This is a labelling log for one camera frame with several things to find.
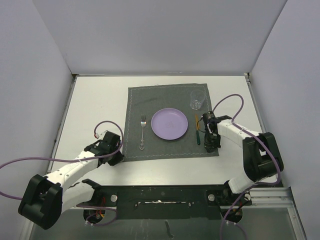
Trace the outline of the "green handled knife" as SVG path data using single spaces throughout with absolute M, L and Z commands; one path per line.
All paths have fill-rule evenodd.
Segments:
M 198 118 L 198 115 L 195 114 L 195 125 L 196 125 L 196 142 L 197 142 L 197 145 L 201 145 L 201 140 L 200 140 L 200 134 L 199 134 L 199 126 L 198 126 L 198 123 L 199 123 L 199 118 Z

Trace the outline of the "grey cloth napkin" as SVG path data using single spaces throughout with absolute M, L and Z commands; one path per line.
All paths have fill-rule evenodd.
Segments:
M 187 83 L 128 89 L 124 161 L 217 157 L 207 152 L 196 118 L 212 110 L 207 84 Z

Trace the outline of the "silver fork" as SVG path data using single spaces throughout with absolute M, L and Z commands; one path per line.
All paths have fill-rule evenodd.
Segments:
M 147 122 L 146 122 L 146 116 L 145 115 L 142 115 L 141 116 L 141 121 L 140 121 L 140 126 L 141 126 L 141 140 L 140 140 L 140 145 L 139 145 L 139 149 L 141 151 L 144 150 L 145 146 L 144 146 L 144 129 L 147 125 Z

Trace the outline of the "clear drinking glass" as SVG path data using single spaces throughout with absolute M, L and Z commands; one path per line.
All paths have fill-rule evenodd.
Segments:
M 190 107 L 193 110 L 199 110 L 202 107 L 205 99 L 206 99 L 206 94 L 204 91 L 198 90 L 198 89 L 193 90 L 190 93 Z

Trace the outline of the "purple plate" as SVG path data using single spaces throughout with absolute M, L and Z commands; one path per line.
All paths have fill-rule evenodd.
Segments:
M 151 119 L 151 129 L 163 140 L 177 140 L 188 130 L 188 119 L 184 113 L 175 108 L 163 108 Z

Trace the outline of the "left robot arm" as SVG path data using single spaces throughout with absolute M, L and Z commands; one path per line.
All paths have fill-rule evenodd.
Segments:
M 42 229 L 51 228 L 66 210 L 82 203 L 97 205 L 102 186 L 82 177 L 101 165 L 122 161 L 121 137 L 106 131 L 103 138 L 86 146 L 74 161 L 44 176 L 33 176 L 24 192 L 18 213 Z

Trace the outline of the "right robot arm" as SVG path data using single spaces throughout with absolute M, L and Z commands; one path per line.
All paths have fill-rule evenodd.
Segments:
M 284 170 L 272 133 L 251 131 L 231 122 L 230 116 L 216 117 L 212 111 L 204 113 L 200 119 L 204 123 L 204 148 L 208 153 L 221 147 L 221 137 L 229 139 L 242 149 L 243 170 L 226 182 L 226 189 L 222 192 L 226 203 L 234 204 L 240 199 L 240 193 L 266 178 L 279 176 Z

